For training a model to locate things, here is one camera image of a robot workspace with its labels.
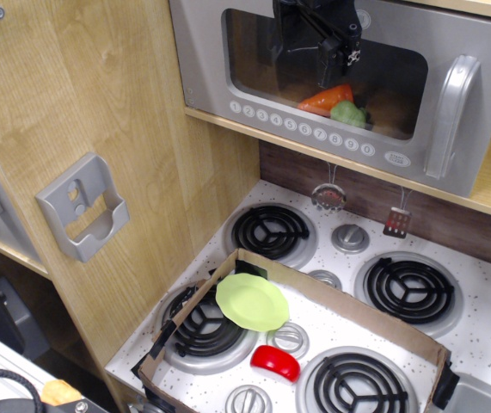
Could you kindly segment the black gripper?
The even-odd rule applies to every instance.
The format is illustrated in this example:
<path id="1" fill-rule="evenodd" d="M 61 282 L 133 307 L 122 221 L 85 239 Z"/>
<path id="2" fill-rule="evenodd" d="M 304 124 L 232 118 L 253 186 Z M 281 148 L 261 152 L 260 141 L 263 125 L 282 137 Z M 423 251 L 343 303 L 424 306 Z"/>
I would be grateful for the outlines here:
<path id="1" fill-rule="evenodd" d="M 326 89 L 359 61 L 362 27 L 354 1 L 274 1 L 273 13 L 278 69 L 316 66 L 317 84 Z"/>

